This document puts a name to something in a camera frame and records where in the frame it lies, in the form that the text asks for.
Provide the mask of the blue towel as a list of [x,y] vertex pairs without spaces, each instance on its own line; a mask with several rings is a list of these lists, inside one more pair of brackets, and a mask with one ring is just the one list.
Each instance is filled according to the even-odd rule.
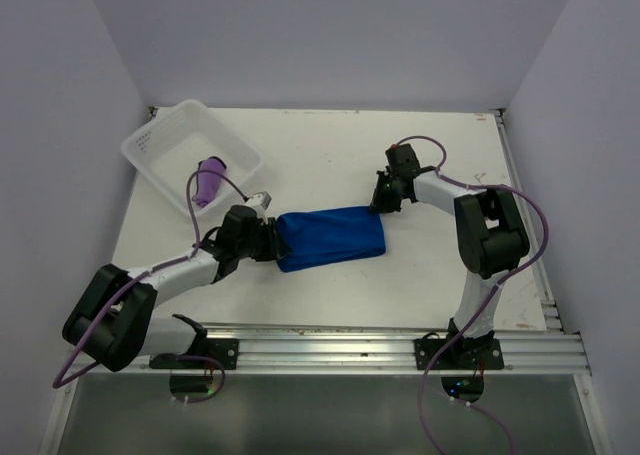
[[366,206],[289,212],[277,218],[276,228],[291,249],[277,262],[284,273],[386,253],[380,216]]

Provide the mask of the purple towel black trim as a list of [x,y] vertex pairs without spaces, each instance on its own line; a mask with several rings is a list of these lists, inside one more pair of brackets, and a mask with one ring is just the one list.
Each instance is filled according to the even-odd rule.
[[227,165],[217,156],[209,157],[199,163],[196,192],[192,197],[192,201],[199,208],[207,206],[216,198],[223,182],[221,176],[225,175],[226,171]]

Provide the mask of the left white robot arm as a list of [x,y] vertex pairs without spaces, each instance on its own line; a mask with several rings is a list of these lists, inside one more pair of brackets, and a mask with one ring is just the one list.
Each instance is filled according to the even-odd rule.
[[112,372],[143,354],[172,353],[185,367],[201,365],[208,344],[194,324],[176,316],[154,321],[154,309],[223,280],[244,259],[271,262],[288,255],[276,220],[266,215],[268,205],[268,194],[260,192],[232,206],[220,227],[176,259],[129,270],[101,267],[62,329],[73,354],[84,353]]

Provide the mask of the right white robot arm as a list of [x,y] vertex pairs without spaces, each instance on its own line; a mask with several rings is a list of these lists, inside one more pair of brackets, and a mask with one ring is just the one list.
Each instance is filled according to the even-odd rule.
[[499,185],[468,185],[438,167],[420,165],[410,144],[385,152],[369,211],[387,214],[402,202],[422,203],[454,217],[459,256],[467,269],[459,307],[450,320],[445,354],[451,364],[468,367],[493,336],[497,302],[505,277],[518,269],[530,241],[514,194]]

